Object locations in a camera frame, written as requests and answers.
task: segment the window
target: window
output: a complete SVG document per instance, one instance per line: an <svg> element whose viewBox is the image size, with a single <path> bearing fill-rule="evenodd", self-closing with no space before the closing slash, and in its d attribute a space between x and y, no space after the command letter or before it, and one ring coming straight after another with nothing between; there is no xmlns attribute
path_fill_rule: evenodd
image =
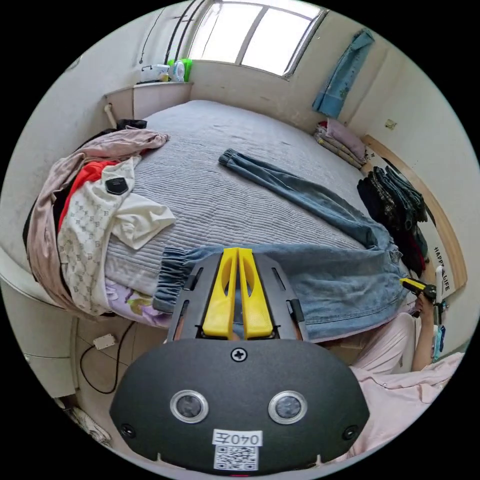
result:
<svg viewBox="0 0 480 480"><path fill-rule="evenodd" d="M288 78L326 14L298 0L214 0L195 32L189 58Z"/></svg>

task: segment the white sticker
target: white sticker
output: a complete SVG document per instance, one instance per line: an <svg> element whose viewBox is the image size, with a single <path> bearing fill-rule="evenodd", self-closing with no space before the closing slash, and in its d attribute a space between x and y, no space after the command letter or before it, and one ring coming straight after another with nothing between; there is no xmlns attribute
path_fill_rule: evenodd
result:
<svg viewBox="0 0 480 480"><path fill-rule="evenodd" d="M237 431L237 430L213 430L213 445L222 447L261 447L263 432L261 430Z"/></svg>
<svg viewBox="0 0 480 480"><path fill-rule="evenodd" d="M257 446L215 445L213 468L216 470L236 470L242 472L258 470L259 450Z"/></svg>

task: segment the person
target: person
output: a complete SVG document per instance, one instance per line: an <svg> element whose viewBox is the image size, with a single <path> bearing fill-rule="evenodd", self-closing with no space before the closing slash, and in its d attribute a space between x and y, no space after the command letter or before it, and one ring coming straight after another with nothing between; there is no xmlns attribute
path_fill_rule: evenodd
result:
<svg viewBox="0 0 480 480"><path fill-rule="evenodd" d="M392 373L415 335L414 319L408 313L380 327L350 366L370 417L350 450L329 464L381 446L406 430L435 400L462 360L463 353L454 353L432 363L434 306L422 293L415 306L421 330L410 372Z"/></svg>

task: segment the white pipe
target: white pipe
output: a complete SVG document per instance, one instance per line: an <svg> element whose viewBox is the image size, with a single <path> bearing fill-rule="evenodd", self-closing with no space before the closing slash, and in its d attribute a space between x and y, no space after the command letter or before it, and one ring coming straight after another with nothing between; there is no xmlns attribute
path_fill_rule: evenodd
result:
<svg viewBox="0 0 480 480"><path fill-rule="evenodd" d="M103 107L103 111L106 113L106 116L108 117L108 121L110 122L110 125L113 129L117 128L117 121L115 120L114 114L112 113L112 104L107 103Z"/></svg>

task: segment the pink shirt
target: pink shirt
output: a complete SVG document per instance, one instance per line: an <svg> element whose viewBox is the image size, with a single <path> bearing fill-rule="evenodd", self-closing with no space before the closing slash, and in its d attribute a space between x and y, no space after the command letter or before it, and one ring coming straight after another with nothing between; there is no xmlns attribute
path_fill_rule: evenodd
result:
<svg viewBox="0 0 480 480"><path fill-rule="evenodd" d="M421 371L372 373L350 367L360 383L370 418L340 462L380 446L406 430L435 400L452 377L464 354L454 353Z"/></svg>

